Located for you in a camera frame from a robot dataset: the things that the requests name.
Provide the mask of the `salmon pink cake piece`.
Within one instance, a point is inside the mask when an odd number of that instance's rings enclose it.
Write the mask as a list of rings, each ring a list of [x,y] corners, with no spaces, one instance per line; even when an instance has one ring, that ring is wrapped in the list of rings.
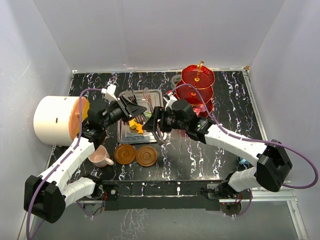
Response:
[[[193,111],[196,113],[197,116],[206,114],[206,108],[203,105],[195,105],[193,106]]]

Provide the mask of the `green striped macaron cake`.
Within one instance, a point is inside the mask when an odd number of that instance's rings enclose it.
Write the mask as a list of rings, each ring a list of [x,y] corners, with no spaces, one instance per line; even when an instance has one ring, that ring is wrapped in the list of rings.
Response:
[[[147,118],[150,118],[152,116],[152,114],[150,112],[146,112],[145,115]]]

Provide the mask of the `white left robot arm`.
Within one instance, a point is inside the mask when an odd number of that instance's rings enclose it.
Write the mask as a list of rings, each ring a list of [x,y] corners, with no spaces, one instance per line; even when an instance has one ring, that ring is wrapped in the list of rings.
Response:
[[[78,167],[104,142],[106,128],[122,120],[128,122],[147,108],[115,97],[105,88],[100,92],[109,105],[96,107],[80,96],[46,96],[38,104],[33,117],[37,137],[45,144],[65,146],[67,150],[50,167],[25,181],[23,208],[27,217],[35,215],[55,223],[65,208],[89,196],[103,195],[102,185],[82,177],[68,183]]]

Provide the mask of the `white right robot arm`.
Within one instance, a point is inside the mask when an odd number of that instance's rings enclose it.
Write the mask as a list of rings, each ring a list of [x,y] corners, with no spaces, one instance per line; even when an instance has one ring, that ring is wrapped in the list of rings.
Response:
[[[168,107],[156,106],[142,129],[151,133],[184,130],[192,140],[222,148],[252,165],[249,169],[230,173],[210,190],[214,195],[233,199],[243,190],[258,187],[278,192],[293,167],[279,141],[246,141],[243,135],[225,129],[211,118],[197,116],[186,100],[174,101]]]

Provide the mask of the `red three-tier cake stand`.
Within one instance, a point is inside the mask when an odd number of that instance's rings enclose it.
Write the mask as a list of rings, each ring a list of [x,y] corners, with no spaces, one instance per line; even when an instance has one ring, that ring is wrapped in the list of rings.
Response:
[[[213,112],[213,85],[215,83],[215,74],[204,65],[204,61],[198,64],[192,64],[184,68],[181,72],[181,80],[176,87],[174,96],[180,100],[185,99],[193,106],[204,106],[206,114],[199,117],[208,117]]]

